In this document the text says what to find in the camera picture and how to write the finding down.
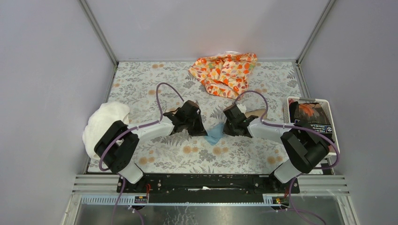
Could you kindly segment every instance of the white towel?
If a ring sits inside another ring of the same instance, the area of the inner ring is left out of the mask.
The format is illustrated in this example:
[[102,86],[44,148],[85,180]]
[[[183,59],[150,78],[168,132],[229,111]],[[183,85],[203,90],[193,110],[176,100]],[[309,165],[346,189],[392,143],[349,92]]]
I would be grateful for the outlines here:
[[97,111],[88,119],[88,124],[83,132],[83,143],[86,152],[92,159],[99,160],[100,157],[94,152],[94,147],[109,129],[118,120],[129,123],[130,108],[120,102],[103,103]]

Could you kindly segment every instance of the metal frame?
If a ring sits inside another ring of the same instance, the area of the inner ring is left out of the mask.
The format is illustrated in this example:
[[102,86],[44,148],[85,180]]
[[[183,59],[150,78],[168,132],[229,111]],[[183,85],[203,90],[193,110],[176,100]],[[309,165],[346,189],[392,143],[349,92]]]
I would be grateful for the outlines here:
[[336,0],[329,0],[328,3],[326,4],[325,8],[323,9],[323,12],[321,16],[318,19],[318,22],[316,23],[313,31],[311,32],[310,37],[308,38],[306,44],[304,45],[303,50],[301,51],[300,55],[297,58],[297,64],[300,65],[303,62],[304,57],[306,56],[309,47],[311,46],[315,36],[318,34],[319,29],[323,25],[323,22],[325,22],[326,17],[328,16],[330,10],[332,9],[333,5],[335,4]]
[[[116,192],[119,175],[80,174],[76,176],[73,195],[118,195]],[[342,175],[302,175],[298,177],[300,194],[307,196],[349,196],[346,180]],[[124,195],[141,195],[125,193]],[[264,194],[264,196],[283,196],[283,194]]]
[[[110,60],[112,63],[115,65],[115,72],[117,70],[117,65],[118,65],[118,60],[110,47],[108,41],[105,38],[104,33],[102,32],[97,20],[95,19],[95,16],[93,15],[88,3],[86,0],[78,0],[80,3],[85,15],[87,16],[87,19],[89,20],[91,26],[93,27],[98,39],[100,40],[102,46],[104,47],[105,51],[107,52]],[[306,56],[306,53],[308,52],[308,49],[310,48],[314,38],[316,37],[317,33],[319,32],[320,28],[324,24],[325,19],[327,18],[330,10],[334,6],[336,0],[329,0],[327,5],[325,6],[319,20],[317,21],[313,31],[310,34],[310,37],[308,38],[306,44],[304,45],[303,50],[301,51],[299,57],[296,60],[275,60],[275,61],[291,61],[294,67],[294,72],[296,73],[296,78],[298,80],[298,84],[300,87],[300,90],[303,93],[303,96],[306,98],[310,98],[311,95],[308,90],[308,86],[306,83],[306,80],[304,78],[302,69],[301,69],[301,63],[303,59]],[[110,81],[109,87],[111,87],[112,82],[113,82],[114,74],[113,77]],[[107,98],[109,96],[109,91],[111,89],[108,89],[107,97],[105,101],[107,101]],[[76,176],[75,180],[75,185],[73,187],[72,195],[67,207],[67,210],[65,212],[65,216],[61,224],[63,225],[72,225],[74,224],[79,206],[82,203],[86,203],[86,201],[93,201],[93,197],[95,196],[101,196],[101,199],[106,201],[112,201],[112,199],[115,198],[115,196],[118,195],[116,192],[116,187],[118,183],[119,176],[114,175],[114,174],[99,174],[99,175],[93,175],[93,174],[81,174]],[[349,189],[346,185],[346,180],[344,176],[340,175],[302,175],[298,178],[298,183],[300,187],[300,194],[292,194],[293,196],[299,195],[299,196],[334,196],[338,204],[340,206],[340,210],[343,215],[344,222],[346,224],[357,224],[359,225],[358,217],[357,214],[353,208],[352,200],[350,197]],[[127,200],[133,196],[137,195],[145,195],[144,193],[125,193],[123,194],[124,198]],[[269,203],[270,197],[276,197],[276,196],[283,196],[280,194],[263,194],[263,199],[264,199],[264,204]],[[194,203],[167,203],[167,205],[196,205]],[[253,206],[259,206],[261,204],[245,204],[245,203],[231,203],[231,204],[218,204],[220,206],[232,206],[232,205],[253,205]]]
[[[80,174],[75,185],[63,225],[74,224],[81,204],[114,204],[119,193],[116,192],[119,176],[116,174]],[[334,196],[339,204],[344,222],[359,225],[358,217],[352,207],[347,182],[342,175],[302,175],[298,177],[300,194],[292,196]],[[135,196],[145,193],[125,193],[120,203],[131,204]],[[167,206],[273,206],[272,197],[283,194],[263,194],[264,203],[149,203],[148,205]]]
[[99,41],[101,42],[102,46],[104,47],[105,51],[108,54],[109,59],[112,61],[112,63],[117,66],[118,61],[115,56],[115,54],[112,51],[112,48],[110,47],[107,39],[105,38],[104,33],[101,30],[100,25],[98,24],[97,20],[95,19],[94,14],[92,13],[88,3],[86,0],[78,0],[80,3],[80,6],[83,9],[84,14],[87,16],[88,21],[90,22],[92,28],[94,29],[95,34],[97,35]]

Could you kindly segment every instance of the red wire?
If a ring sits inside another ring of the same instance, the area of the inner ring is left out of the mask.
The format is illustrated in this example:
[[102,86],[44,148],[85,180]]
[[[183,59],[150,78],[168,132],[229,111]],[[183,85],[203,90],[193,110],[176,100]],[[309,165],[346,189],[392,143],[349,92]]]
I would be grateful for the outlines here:
[[149,194],[149,191],[151,190],[151,185],[150,184],[147,184],[146,185],[146,202],[148,203],[148,194]]

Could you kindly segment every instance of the black mounting bar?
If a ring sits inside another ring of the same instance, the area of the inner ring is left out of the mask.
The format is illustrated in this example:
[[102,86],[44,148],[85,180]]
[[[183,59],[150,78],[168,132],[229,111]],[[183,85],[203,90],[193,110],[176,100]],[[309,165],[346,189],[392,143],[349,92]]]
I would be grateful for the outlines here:
[[[258,203],[262,194],[283,195],[289,188],[289,183],[274,183],[274,177],[260,174],[144,173],[139,182],[127,182],[123,192],[145,193],[149,184],[150,203]],[[297,180],[291,192],[300,193]]]

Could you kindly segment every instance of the gray wall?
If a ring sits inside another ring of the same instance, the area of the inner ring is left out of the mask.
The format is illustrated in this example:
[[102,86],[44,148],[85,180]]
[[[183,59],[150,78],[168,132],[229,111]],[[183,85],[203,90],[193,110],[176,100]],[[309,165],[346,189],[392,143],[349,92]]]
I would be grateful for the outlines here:
[[111,62],[77,0],[3,0],[0,74],[0,224],[59,224]]
[[295,59],[328,0],[88,0],[118,60]]
[[398,224],[397,12],[396,0],[338,0],[302,64],[311,96],[331,103],[363,225]]

